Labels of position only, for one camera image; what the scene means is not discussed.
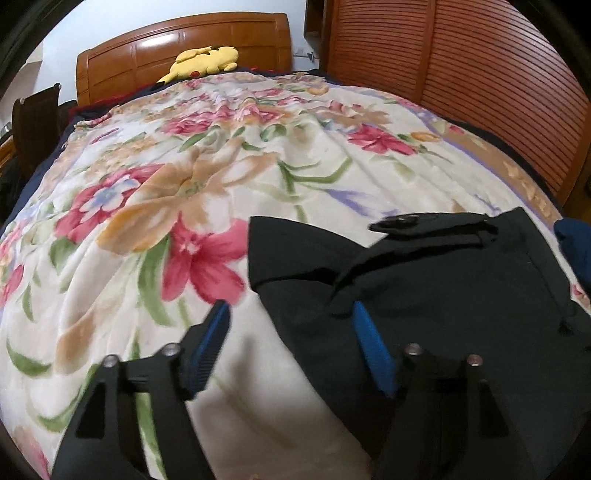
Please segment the dark wooden chair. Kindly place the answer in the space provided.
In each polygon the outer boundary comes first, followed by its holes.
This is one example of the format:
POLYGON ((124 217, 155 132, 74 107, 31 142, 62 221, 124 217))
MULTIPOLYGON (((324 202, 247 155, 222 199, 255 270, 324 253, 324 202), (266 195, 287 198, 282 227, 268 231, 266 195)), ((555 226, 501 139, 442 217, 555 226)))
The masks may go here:
POLYGON ((29 179, 54 151, 65 128, 59 106, 61 84, 17 99, 12 108, 12 136, 21 174, 29 179))

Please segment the wooden desk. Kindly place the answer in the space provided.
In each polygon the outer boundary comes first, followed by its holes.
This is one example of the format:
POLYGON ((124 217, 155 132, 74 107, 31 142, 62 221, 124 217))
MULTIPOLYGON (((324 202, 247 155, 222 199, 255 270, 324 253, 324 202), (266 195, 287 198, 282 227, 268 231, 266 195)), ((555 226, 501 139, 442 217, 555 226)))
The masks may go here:
POLYGON ((13 136, 8 136, 1 142, 0 145, 0 170, 3 171, 6 165, 13 159, 16 154, 16 148, 13 136))

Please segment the floral bed blanket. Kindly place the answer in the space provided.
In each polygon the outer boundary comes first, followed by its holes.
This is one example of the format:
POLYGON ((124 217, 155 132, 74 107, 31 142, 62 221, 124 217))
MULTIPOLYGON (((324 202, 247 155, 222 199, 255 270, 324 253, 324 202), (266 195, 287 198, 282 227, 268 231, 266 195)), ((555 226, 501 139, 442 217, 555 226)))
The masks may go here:
POLYGON ((272 217, 369 247, 408 214, 530 217, 590 317, 520 164, 399 96, 311 74, 218 74, 143 91, 76 122, 1 238, 1 428, 20 475, 54 479, 103 359, 153 355, 231 310, 188 402, 211 479, 375 479, 249 284, 249 223, 272 217))

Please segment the blue cloth on bed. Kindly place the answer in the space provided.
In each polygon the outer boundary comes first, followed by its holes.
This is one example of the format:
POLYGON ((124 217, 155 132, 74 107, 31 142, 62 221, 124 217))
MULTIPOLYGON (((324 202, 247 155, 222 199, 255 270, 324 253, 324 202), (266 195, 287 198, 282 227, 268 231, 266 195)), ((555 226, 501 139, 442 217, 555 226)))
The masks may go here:
POLYGON ((563 218, 555 222, 560 249, 581 284, 590 284, 591 226, 581 220, 563 218))

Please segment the wooden bed headboard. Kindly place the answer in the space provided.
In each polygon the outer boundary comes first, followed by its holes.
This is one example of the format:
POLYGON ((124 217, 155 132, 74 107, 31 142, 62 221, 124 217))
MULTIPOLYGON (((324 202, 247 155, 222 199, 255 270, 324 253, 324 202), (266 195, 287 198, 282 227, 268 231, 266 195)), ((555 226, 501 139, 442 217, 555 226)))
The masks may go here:
POLYGON ((266 72, 293 69, 290 25, 284 13, 222 12, 179 17, 114 37, 80 53, 80 106, 137 91, 168 73, 177 55, 198 47, 231 46, 238 65, 266 72))

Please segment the black double-breasted coat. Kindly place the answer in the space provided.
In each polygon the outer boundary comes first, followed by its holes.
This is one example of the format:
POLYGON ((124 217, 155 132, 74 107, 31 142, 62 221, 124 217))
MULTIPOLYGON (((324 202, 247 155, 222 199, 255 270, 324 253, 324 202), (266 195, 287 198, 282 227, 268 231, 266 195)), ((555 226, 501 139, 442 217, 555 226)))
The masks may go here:
POLYGON ((375 463, 389 400, 353 327, 366 307, 387 349, 476 354, 537 473, 590 475, 590 317, 522 209, 408 214, 365 247, 272 217, 249 223, 249 284, 311 386, 375 463))

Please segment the wooden louvered wardrobe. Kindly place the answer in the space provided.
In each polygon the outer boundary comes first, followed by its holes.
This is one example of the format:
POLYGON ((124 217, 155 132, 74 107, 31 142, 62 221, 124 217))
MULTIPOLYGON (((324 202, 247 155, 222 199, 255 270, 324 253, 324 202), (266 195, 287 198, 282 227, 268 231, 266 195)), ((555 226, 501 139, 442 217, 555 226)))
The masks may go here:
POLYGON ((494 134, 589 219, 588 2, 311 1, 304 35, 335 80, 494 134))

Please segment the yellow plush toy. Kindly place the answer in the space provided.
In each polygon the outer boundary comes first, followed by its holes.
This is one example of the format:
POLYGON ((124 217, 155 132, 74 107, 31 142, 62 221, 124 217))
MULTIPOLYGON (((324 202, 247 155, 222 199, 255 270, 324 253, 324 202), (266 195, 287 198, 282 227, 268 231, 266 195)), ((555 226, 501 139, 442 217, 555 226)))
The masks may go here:
POLYGON ((166 75, 158 83, 167 84, 173 80, 201 78, 219 72, 230 72, 238 67, 239 53, 235 47, 189 49, 177 55, 166 75))

